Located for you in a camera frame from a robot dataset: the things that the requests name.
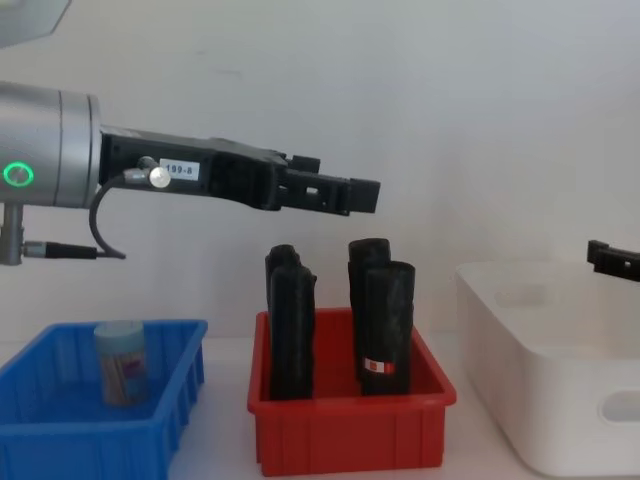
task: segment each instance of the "small jar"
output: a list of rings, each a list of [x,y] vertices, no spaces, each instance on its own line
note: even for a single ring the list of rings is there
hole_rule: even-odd
[[[96,327],[94,335],[102,369],[104,401],[123,407],[146,400],[148,384],[142,322],[105,322]]]

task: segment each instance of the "silver metal cylinder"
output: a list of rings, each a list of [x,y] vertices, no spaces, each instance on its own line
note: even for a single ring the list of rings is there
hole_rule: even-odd
[[[88,208],[101,142],[95,97],[0,82],[0,203]]]
[[[4,221],[0,228],[0,264],[22,263],[22,205],[5,203]]]

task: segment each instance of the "white plastic bin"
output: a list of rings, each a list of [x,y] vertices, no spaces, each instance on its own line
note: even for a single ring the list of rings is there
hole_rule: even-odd
[[[640,475],[640,283],[592,269],[544,262],[459,267],[463,362],[535,470]]]

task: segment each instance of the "metal mounting rod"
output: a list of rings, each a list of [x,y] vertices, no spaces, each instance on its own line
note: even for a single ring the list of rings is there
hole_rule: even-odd
[[[4,222],[0,227],[0,264],[22,263],[22,204],[5,203]]]

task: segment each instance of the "black cable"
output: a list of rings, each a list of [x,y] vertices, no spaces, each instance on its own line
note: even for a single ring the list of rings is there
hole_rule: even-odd
[[[89,208],[89,228],[91,229],[91,234],[93,235],[93,238],[96,240],[96,243],[98,244],[98,246],[102,248],[102,250],[104,250],[104,252],[98,253],[99,257],[119,258],[121,260],[124,260],[125,258],[127,258],[127,256],[124,253],[111,247],[105,241],[105,239],[102,238],[102,235],[100,235],[100,231],[98,230],[98,218],[97,218],[98,209],[100,208],[100,203],[102,202],[102,199],[104,198],[104,196],[113,187],[117,187],[120,185],[124,185],[123,176],[114,177],[111,180],[107,181],[107,183],[105,183],[102,186],[100,191],[96,193],[96,196],[94,197],[93,202],[91,202],[91,207]]]

